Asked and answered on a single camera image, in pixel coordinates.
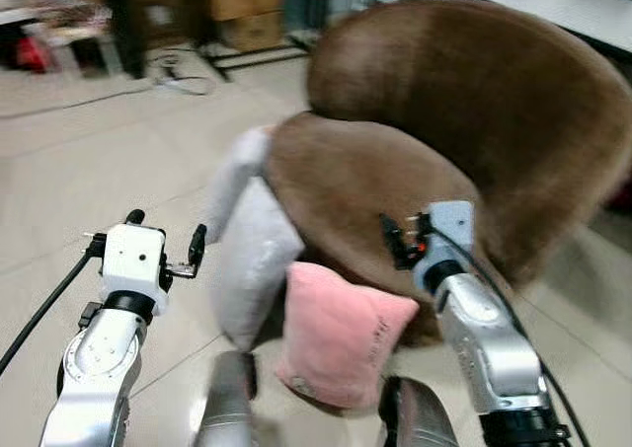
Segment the pale lilac plush pillow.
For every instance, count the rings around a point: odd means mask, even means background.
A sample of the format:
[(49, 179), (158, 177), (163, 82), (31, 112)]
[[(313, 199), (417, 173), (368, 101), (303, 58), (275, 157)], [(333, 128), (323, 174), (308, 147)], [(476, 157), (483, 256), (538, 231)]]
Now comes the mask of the pale lilac plush pillow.
[(249, 179), (262, 175), (275, 128), (274, 125), (248, 128), (236, 137), (229, 153), (213, 172), (204, 207), (209, 244), (222, 239), (227, 221)]

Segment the pink plush pillow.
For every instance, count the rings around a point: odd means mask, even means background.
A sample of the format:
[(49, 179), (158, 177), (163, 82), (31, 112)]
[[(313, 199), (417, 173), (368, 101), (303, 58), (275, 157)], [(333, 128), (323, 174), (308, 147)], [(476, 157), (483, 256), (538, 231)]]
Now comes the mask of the pink plush pillow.
[(380, 399), (385, 361), (419, 303), (344, 280), (311, 262), (287, 268), (276, 378), (335, 410), (365, 410)]

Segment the grey right robot leg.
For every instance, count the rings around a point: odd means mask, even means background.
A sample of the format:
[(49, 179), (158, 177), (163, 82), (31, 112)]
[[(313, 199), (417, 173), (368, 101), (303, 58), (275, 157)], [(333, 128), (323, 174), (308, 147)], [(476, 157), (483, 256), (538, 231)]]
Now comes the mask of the grey right robot leg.
[(385, 380), (376, 412), (384, 425), (382, 447), (459, 447), (442, 401), (419, 380)]

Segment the grey left robot leg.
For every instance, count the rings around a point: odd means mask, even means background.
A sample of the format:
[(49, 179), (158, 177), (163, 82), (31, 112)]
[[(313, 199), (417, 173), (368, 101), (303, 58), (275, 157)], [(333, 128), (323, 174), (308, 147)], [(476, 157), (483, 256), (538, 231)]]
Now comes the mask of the grey left robot leg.
[(217, 355), (193, 447), (259, 447), (250, 408), (257, 393), (253, 353), (230, 349)]

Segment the small red object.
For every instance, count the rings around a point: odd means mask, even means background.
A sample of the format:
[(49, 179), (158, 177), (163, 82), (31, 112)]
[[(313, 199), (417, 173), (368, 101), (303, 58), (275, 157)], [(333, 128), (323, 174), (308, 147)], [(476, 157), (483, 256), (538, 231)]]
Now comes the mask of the small red object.
[(12, 67), (15, 71), (35, 74), (49, 72), (48, 60), (41, 55), (31, 37), (23, 37), (23, 39), (14, 41)]

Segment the grey robot leg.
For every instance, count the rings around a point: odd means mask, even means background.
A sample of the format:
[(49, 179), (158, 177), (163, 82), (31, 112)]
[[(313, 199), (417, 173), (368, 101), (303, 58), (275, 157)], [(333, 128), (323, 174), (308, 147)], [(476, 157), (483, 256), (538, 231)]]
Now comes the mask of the grey robot leg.
[(385, 380), (376, 412), (384, 425), (382, 447), (459, 447), (442, 401), (419, 380)]
[(250, 408), (257, 393), (253, 353), (230, 349), (217, 355), (193, 447), (259, 447)]

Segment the small brown cardboard box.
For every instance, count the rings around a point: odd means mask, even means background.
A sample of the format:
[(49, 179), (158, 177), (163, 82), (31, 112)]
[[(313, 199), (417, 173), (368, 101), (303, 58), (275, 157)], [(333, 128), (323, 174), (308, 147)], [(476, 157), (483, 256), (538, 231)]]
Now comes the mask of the small brown cardboard box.
[(285, 38), (283, 13), (267, 11), (218, 23), (222, 42), (240, 53), (280, 46)]

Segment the grey plush pillow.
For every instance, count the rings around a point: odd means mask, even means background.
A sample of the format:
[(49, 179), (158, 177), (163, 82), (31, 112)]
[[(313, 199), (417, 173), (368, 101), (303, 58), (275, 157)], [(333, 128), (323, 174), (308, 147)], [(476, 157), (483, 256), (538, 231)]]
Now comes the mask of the grey plush pillow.
[(304, 249), (301, 236), (261, 177), (222, 175), (209, 189), (207, 242), (218, 256), (209, 307), (226, 338), (249, 351)]

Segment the black metal shelf frame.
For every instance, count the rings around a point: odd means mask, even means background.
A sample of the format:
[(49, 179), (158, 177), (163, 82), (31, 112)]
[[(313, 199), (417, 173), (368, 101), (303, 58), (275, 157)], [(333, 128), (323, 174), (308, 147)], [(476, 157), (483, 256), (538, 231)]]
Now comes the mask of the black metal shelf frame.
[(145, 80), (146, 54), (141, 33), (132, 22), (132, 8), (129, 0), (104, 0), (112, 11), (110, 33), (118, 50), (118, 58), (123, 73), (131, 80)]

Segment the brown plush round sofa chair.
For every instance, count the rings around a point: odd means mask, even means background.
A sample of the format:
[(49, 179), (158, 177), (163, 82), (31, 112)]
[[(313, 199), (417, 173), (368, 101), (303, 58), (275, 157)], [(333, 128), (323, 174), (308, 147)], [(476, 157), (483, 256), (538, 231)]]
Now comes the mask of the brown plush round sofa chair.
[(441, 334), (433, 298), (394, 267), (382, 216), (474, 206), (475, 257), (514, 289), (631, 177), (629, 83), (564, 29), (480, 0), (403, 0), (326, 31), (310, 105), (271, 131), (263, 180), (302, 260), (419, 302), (403, 346)]

